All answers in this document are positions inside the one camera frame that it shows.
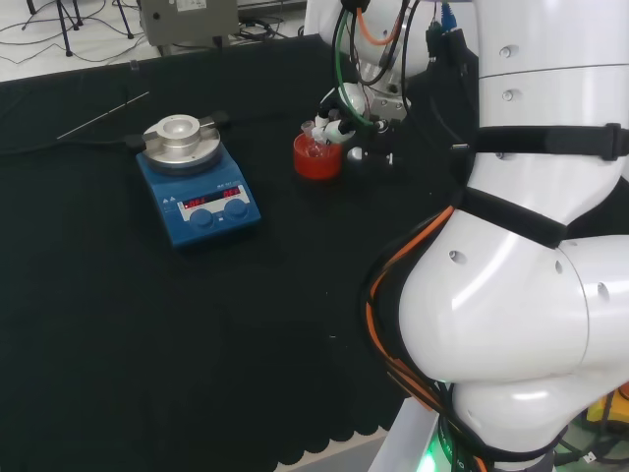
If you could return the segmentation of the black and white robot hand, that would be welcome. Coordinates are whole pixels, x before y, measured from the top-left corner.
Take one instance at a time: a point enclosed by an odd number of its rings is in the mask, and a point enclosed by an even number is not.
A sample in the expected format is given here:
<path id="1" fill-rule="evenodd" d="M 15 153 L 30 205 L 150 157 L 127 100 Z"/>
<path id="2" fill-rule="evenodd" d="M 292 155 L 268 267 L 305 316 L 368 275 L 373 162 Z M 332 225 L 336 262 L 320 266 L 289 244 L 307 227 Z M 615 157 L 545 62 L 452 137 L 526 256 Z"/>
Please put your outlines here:
<path id="1" fill-rule="evenodd" d="M 402 164 L 394 148 L 406 117 L 401 96 L 344 83 L 321 100 L 310 131 L 311 149 L 321 155 L 339 145 L 349 163 L 391 171 Z"/>

